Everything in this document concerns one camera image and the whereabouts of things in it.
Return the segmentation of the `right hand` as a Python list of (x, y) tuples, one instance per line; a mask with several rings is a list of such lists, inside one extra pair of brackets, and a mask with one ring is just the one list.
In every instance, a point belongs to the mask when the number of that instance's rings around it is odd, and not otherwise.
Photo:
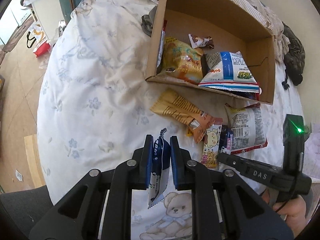
[(279, 215), (287, 215), (286, 224), (292, 230), (294, 237), (297, 237), (306, 227), (307, 215), (312, 204), (313, 192), (307, 195), (298, 195), (295, 199), (289, 200), (284, 207), (278, 211)]

